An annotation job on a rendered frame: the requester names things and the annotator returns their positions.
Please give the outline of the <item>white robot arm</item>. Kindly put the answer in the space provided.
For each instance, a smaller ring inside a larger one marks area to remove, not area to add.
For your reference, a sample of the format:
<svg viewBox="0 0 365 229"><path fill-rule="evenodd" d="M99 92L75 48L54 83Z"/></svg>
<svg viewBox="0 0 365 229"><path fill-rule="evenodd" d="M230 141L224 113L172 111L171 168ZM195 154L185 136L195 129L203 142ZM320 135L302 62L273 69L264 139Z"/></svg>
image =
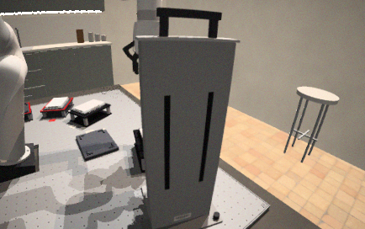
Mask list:
<svg viewBox="0 0 365 229"><path fill-rule="evenodd" d="M160 20L162 0L137 0L137 20ZM0 166L21 163L30 149L24 136L24 79L28 72L17 37L0 14Z"/></svg>

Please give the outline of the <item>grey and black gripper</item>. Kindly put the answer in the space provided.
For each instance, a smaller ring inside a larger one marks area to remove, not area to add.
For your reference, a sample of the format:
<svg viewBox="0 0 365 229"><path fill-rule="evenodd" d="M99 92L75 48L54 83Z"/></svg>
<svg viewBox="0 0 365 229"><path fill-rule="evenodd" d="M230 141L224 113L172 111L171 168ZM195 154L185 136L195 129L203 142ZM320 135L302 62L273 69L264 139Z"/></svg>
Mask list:
<svg viewBox="0 0 365 229"><path fill-rule="evenodd" d="M159 35L159 23L160 20L137 20L134 23L133 30L133 41L123 48L124 53L132 60L133 72L136 75L139 74L139 65L137 59L139 58L138 53L138 40L135 39L136 36L142 35ZM135 47L134 55L129 53L129 49Z"/></svg>

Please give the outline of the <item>black cylindrical knob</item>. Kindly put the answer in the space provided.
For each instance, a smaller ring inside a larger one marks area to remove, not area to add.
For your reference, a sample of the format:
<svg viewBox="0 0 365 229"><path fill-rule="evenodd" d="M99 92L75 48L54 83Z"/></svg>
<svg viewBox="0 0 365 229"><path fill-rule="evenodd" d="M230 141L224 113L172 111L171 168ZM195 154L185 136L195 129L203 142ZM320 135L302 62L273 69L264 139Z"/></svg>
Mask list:
<svg viewBox="0 0 365 229"><path fill-rule="evenodd" d="M213 215L213 218L214 218L215 220L218 220L218 219L220 218L220 213L216 211L216 212L214 213L214 215Z"/></svg>

